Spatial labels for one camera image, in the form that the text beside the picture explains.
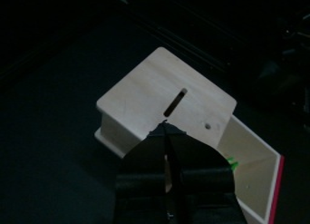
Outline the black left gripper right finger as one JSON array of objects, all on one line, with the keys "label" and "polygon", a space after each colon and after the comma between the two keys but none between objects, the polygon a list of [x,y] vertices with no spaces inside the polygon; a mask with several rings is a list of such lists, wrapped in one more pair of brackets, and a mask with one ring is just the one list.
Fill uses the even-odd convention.
[{"label": "black left gripper right finger", "polygon": [[176,223],[247,224],[226,158],[172,124],[163,131]]}]

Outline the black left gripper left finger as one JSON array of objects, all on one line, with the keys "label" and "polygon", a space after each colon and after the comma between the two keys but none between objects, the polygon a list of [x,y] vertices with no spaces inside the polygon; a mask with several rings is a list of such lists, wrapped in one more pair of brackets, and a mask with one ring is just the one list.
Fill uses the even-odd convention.
[{"label": "black left gripper left finger", "polygon": [[116,176],[112,224],[166,224],[164,123],[124,155]]}]

